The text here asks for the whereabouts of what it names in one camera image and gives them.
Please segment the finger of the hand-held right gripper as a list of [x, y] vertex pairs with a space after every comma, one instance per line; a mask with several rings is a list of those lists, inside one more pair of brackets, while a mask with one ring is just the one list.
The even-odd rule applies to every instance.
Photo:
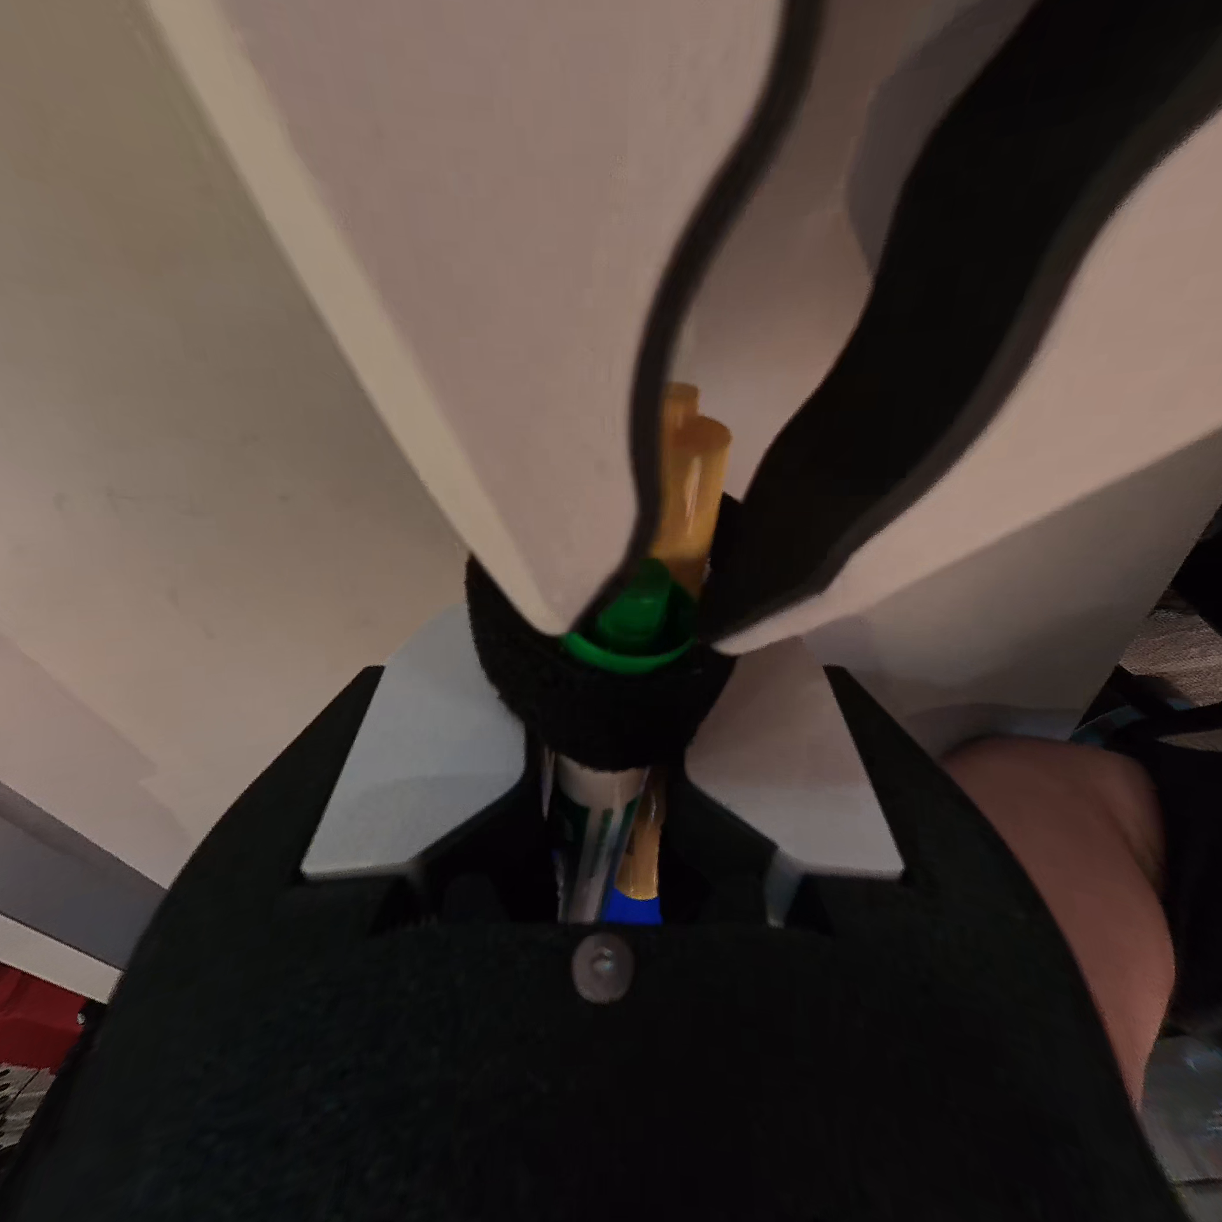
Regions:
[[806, 91], [816, 2], [148, 2], [390, 434], [526, 622], [647, 546], [650, 314]]
[[1040, 2], [947, 111], [835, 366], [765, 452], [705, 638], [881, 609], [1219, 430], [1219, 2]]

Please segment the red bag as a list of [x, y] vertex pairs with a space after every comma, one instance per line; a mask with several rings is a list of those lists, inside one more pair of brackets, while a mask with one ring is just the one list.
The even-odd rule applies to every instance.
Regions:
[[58, 1073], [105, 1003], [1, 965], [1, 1063]]

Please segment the green white dry-erase marker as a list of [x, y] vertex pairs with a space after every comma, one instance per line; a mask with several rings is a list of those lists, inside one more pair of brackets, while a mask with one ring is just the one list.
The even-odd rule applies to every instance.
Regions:
[[[636, 677], [676, 660], [691, 642], [694, 603], [663, 561], [649, 558], [590, 626], [563, 636], [573, 655]], [[553, 842], [558, 920], [599, 923], [650, 767], [598, 770], [544, 750], [544, 815]]]

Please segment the person's right forearm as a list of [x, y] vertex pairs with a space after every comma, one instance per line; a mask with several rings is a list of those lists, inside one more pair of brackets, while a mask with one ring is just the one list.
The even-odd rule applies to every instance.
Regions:
[[1148, 770], [1101, 747], [1037, 737], [963, 743], [941, 766], [1040, 891], [1139, 1106], [1175, 981], [1162, 907], [1167, 834]]

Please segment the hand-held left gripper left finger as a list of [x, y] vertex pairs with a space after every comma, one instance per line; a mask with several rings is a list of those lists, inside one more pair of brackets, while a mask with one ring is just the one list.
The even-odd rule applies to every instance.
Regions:
[[526, 767], [526, 733], [478, 661], [457, 603], [387, 661], [299, 869], [310, 881], [413, 875]]

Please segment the person's black shirt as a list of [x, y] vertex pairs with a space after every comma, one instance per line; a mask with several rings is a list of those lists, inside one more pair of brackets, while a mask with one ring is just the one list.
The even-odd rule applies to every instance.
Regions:
[[1164, 909], [1175, 959], [1171, 1023], [1219, 1044], [1220, 754], [1158, 743], [1155, 762], [1165, 827]]

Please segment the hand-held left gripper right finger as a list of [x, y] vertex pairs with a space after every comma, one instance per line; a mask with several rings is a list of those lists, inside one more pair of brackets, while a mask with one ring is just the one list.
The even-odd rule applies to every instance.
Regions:
[[809, 874], [905, 871], [828, 673], [797, 638], [737, 658], [684, 766]]

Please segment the yellow highlighter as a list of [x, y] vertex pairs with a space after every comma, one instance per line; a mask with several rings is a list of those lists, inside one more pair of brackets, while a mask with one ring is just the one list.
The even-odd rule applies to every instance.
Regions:
[[[730, 428], [701, 412], [698, 389], [672, 382], [662, 411], [662, 516], [650, 556], [697, 602], [708, 575], [732, 443]], [[665, 767], [652, 767], [621, 855], [615, 890], [636, 903], [659, 897]]]

